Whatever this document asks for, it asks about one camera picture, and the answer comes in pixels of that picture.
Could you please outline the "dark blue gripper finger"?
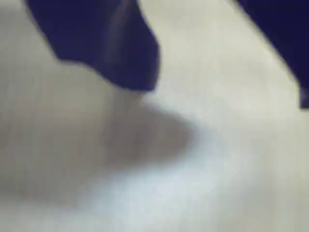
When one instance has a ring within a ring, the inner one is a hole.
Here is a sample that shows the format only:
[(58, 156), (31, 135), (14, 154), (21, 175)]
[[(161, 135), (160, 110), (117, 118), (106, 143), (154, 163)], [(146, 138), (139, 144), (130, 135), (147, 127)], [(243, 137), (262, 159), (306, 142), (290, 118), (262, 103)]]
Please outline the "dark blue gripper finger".
[(286, 62), (299, 85), (300, 108), (309, 108), (309, 2), (238, 0)]
[(151, 91), (158, 42), (136, 0), (28, 0), (26, 6), (55, 56), (79, 62), (118, 87)]

